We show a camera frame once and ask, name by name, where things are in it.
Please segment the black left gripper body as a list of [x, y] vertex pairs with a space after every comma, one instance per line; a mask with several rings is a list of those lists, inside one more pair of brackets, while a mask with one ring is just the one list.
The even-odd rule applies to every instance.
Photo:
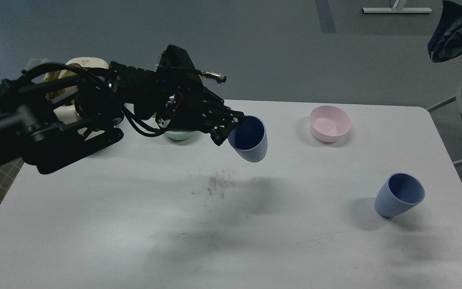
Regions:
[[187, 51], [168, 45], [154, 73], [154, 96], [160, 97], [154, 135], [167, 130], [198, 130], [211, 134], [211, 106], [224, 106], [224, 100], [203, 85], [202, 77], [226, 82], [221, 73], [198, 69]]

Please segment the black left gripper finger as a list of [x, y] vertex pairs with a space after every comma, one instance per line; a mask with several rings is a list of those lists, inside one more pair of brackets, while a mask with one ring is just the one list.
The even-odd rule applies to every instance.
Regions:
[[225, 126], [214, 126], [211, 129], [211, 139], [216, 146], [222, 145], [224, 141], [229, 137], [231, 132], [236, 128], [238, 125], [237, 122], [231, 122], [226, 124]]
[[246, 116], [241, 111], [228, 106], [211, 106], [211, 128], [233, 129], [245, 120]]

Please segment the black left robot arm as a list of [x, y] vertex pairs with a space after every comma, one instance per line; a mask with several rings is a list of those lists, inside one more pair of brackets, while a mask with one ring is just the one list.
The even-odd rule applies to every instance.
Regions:
[[199, 131], [220, 146], [246, 120], [203, 85], [225, 75], [196, 69], [169, 45], [154, 71], [47, 62], [0, 83], [0, 166], [21, 158], [50, 174], [119, 142], [126, 119], [146, 137]]

